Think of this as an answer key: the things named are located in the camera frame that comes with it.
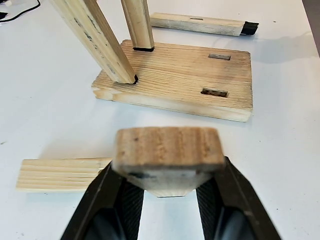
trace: wooden stick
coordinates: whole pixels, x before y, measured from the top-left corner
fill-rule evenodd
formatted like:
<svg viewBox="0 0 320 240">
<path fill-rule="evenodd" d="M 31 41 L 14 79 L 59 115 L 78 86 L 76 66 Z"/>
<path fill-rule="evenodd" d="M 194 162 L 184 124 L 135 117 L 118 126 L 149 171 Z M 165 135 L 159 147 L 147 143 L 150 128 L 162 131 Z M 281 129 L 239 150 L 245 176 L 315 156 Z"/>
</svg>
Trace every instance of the wooden stick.
<svg viewBox="0 0 320 240">
<path fill-rule="evenodd" d="M 95 0 L 51 2 L 112 81 L 132 84 L 138 80 Z"/>
<path fill-rule="evenodd" d="M 247 21 L 158 12 L 150 16 L 150 21 L 154 27 L 229 36 L 253 35 L 258 28 L 258 23 Z"/>
<path fill-rule="evenodd" d="M 83 192 L 111 158 L 25 159 L 16 189 L 23 192 Z"/>
<path fill-rule="evenodd" d="M 152 51 L 155 47 L 147 0 L 121 0 L 133 47 Z"/>
<path fill-rule="evenodd" d="M 225 164 L 214 128 L 121 129 L 115 143 L 112 169 L 157 197 L 185 196 Z"/>
</svg>

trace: wooden plank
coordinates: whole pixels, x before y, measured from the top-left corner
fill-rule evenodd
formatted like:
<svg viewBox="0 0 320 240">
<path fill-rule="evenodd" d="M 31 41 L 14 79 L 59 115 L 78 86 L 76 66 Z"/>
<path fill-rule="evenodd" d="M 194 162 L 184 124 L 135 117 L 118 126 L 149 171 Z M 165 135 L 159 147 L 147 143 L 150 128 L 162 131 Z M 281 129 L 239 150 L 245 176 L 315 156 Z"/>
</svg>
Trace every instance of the wooden plank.
<svg viewBox="0 0 320 240">
<path fill-rule="evenodd" d="M 185 196 L 225 166 L 214 128 L 121 129 L 115 143 L 112 169 L 157 197 Z"/>
<path fill-rule="evenodd" d="M 23 192 L 84 192 L 111 158 L 25 159 L 16 189 Z"/>
<path fill-rule="evenodd" d="M 152 14 L 150 21 L 153 27 L 229 36 L 253 35 L 258 28 L 258 23 L 246 21 L 159 12 Z"/>
<path fill-rule="evenodd" d="M 133 68 L 95 0 L 51 2 L 112 81 L 132 84 L 137 80 Z"/>
<path fill-rule="evenodd" d="M 121 3 L 133 47 L 151 51 L 155 43 L 147 0 L 121 0 Z"/>
<path fill-rule="evenodd" d="M 253 109 L 250 53 L 155 43 L 153 52 L 121 47 L 139 77 L 135 85 L 110 81 L 102 71 L 92 84 L 98 99 L 246 122 Z M 230 56 L 230 60 L 209 55 Z"/>
</svg>

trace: black cable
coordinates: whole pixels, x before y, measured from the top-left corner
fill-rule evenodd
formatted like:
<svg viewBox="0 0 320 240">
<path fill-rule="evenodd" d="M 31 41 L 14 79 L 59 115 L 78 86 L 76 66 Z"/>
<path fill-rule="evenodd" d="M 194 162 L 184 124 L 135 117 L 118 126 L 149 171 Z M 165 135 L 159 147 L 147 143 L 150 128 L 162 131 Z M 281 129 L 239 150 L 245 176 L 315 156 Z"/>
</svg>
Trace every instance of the black cable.
<svg viewBox="0 0 320 240">
<path fill-rule="evenodd" d="M 22 14 L 25 14 L 25 13 L 27 13 L 27 12 L 30 12 L 30 11 L 32 11 L 32 10 L 40 7 L 40 5 L 41 5 L 41 4 L 40 4 L 40 1 L 39 1 L 39 0 L 36 0 L 36 1 L 38 2 L 38 4 L 37 4 L 36 6 L 33 6 L 33 7 L 29 8 L 29 9 L 27 9 L 27 10 L 24 10 L 24 11 L 20 12 L 18 15 L 14 16 L 13 18 L 5 19 L 5 20 L 0 20 L 0 23 L 10 22 L 10 21 L 12 21 L 12 20 L 17 19 L 17 18 L 20 17 Z"/>
</svg>

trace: black rubber cap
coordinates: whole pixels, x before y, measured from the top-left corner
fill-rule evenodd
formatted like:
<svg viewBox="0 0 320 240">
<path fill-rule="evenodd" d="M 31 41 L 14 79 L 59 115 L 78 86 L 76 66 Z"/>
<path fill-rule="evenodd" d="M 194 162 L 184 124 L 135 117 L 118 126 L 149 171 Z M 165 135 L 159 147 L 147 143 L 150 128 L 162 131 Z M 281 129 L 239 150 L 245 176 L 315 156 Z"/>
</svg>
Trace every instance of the black rubber cap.
<svg viewBox="0 0 320 240">
<path fill-rule="evenodd" d="M 155 47 L 152 47 L 152 48 L 134 47 L 133 48 L 133 50 L 144 51 L 144 52 L 153 52 L 154 49 Z"/>
<path fill-rule="evenodd" d="M 133 84 L 137 84 L 137 82 L 139 81 L 139 78 L 138 78 L 138 76 L 137 75 L 134 75 L 134 83 Z"/>
<path fill-rule="evenodd" d="M 258 29 L 259 23 L 246 21 L 243 25 L 241 34 L 254 35 Z"/>
<path fill-rule="evenodd" d="M 8 15 L 7 12 L 1 12 L 0 11 L 0 19 L 4 19 Z"/>
</svg>

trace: wooden post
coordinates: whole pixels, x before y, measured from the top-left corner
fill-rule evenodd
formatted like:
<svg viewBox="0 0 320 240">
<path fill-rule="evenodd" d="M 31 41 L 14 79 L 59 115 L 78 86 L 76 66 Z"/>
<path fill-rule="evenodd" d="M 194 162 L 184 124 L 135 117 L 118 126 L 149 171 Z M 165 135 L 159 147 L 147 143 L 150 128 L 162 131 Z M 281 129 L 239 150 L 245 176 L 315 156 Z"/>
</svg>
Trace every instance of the wooden post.
<svg viewBox="0 0 320 240">
<path fill-rule="evenodd" d="M 126 23 L 135 50 L 153 51 L 152 35 L 147 0 L 121 0 Z"/>
<path fill-rule="evenodd" d="M 132 84 L 138 80 L 96 0 L 51 2 L 112 81 Z"/>
</svg>

